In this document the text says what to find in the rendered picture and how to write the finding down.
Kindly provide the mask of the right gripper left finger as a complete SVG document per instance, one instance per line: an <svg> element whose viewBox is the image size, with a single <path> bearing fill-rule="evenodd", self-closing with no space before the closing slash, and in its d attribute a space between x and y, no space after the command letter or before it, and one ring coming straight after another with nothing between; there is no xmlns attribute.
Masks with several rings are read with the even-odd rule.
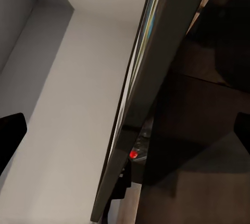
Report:
<svg viewBox="0 0 250 224"><path fill-rule="evenodd" d="M0 118L0 175L26 132L27 125L22 113Z"/></svg>

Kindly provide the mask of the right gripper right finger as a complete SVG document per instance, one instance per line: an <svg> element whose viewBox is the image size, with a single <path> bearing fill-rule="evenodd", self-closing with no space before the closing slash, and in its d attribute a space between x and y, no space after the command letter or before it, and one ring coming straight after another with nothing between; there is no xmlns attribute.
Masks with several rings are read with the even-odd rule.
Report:
<svg viewBox="0 0 250 224"><path fill-rule="evenodd" d="M250 153L250 115L238 113L235 119L233 131Z"/></svg>

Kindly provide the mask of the poster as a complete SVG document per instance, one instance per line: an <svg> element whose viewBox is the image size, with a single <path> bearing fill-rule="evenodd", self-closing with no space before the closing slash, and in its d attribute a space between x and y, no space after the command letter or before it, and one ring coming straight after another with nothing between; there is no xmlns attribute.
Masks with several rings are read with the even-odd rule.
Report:
<svg viewBox="0 0 250 224"><path fill-rule="evenodd" d="M99 222L202 0L146 0L90 221Z"/></svg>

